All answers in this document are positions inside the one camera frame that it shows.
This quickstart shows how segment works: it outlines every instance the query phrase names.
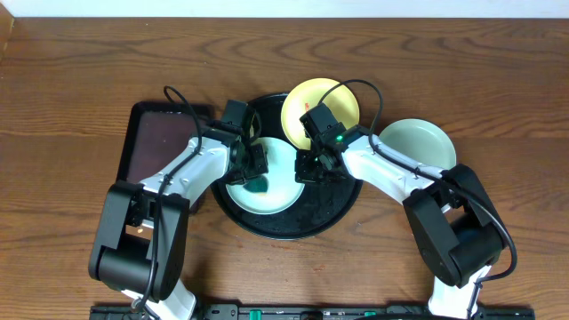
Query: green connector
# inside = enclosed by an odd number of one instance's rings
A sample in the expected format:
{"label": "green connector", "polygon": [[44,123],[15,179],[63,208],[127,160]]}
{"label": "green connector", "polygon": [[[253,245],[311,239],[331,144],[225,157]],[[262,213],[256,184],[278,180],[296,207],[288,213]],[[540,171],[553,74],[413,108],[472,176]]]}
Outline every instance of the green connector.
{"label": "green connector", "polygon": [[260,320],[261,315],[260,310],[251,310],[251,312],[249,312],[249,320]]}

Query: plate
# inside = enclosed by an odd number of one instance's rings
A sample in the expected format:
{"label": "plate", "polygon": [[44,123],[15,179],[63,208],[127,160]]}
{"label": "plate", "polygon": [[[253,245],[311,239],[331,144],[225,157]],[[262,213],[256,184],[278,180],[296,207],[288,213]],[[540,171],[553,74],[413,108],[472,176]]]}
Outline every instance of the plate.
{"label": "plate", "polygon": [[396,121],[380,133],[380,140],[423,164],[443,169],[451,169],[456,165],[453,142],[441,128],[429,121]]}
{"label": "plate", "polygon": [[[297,85],[286,97],[281,111],[281,124],[286,138],[296,148],[310,150],[310,139],[305,136],[301,116],[315,107],[322,96],[338,83],[332,79],[311,79]],[[346,129],[359,123],[357,100],[347,86],[343,85],[330,92],[324,99],[324,104]]]}
{"label": "plate", "polygon": [[[276,93],[249,102],[260,115],[261,137],[286,142],[280,118],[286,97],[287,93]],[[243,209],[231,199],[222,182],[214,182],[212,192],[221,209],[241,228],[271,239],[294,240],[315,236],[340,221],[357,200],[362,184],[361,180],[345,179],[326,186],[305,185],[298,200],[273,214]]]}
{"label": "plate", "polygon": [[252,192],[251,188],[244,185],[227,185],[229,196],[248,212],[256,214],[281,212],[294,204],[304,189],[304,184],[294,180],[296,149],[277,138],[258,138],[253,143],[256,144],[263,146],[267,156],[268,173],[256,179],[264,180],[266,188],[261,192]]}

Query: black round tray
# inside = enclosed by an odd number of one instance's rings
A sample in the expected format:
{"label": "black round tray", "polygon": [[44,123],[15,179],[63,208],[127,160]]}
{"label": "black round tray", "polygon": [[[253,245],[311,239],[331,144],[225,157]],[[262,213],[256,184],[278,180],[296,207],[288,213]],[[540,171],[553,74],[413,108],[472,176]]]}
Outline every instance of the black round tray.
{"label": "black round tray", "polygon": [[[281,125],[281,109],[288,93],[276,93],[249,102],[262,122],[261,137],[289,140]],[[305,185],[299,199],[287,209],[268,215],[248,212],[228,194],[226,185],[212,184],[212,192],[221,209],[239,226],[258,236],[293,240],[314,236],[338,222],[351,208],[363,182],[346,179],[325,186]]]}

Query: wooden table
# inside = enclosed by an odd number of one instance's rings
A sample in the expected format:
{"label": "wooden table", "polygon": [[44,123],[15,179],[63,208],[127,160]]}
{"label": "wooden table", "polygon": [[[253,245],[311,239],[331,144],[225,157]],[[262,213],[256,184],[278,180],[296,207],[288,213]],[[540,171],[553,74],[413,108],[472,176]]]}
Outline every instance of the wooden table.
{"label": "wooden table", "polygon": [[[363,78],[385,96],[381,128],[440,125],[484,182],[519,251],[481,301],[569,317],[569,20],[16,19],[0,66],[0,312],[86,318],[126,303],[87,274],[131,106],[174,85],[221,112],[226,99],[313,77]],[[361,123],[375,93],[353,86]],[[403,208],[365,185],[314,238],[263,239],[207,191],[189,223],[182,279],[244,304],[427,302],[433,277]],[[493,268],[509,264],[505,252]]]}

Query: light green bowl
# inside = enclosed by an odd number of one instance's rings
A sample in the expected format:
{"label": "light green bowl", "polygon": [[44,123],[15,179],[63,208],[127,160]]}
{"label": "light green bowl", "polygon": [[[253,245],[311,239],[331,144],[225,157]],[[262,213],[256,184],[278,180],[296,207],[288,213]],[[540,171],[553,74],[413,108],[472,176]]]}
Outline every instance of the light green bowl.
{"label": "light green bowl", "polygon": [[441,128],[420,119],[404,119],[388,125],[380,140],[393,149],[421,163],[451,169],[456,165],[456,151]]}

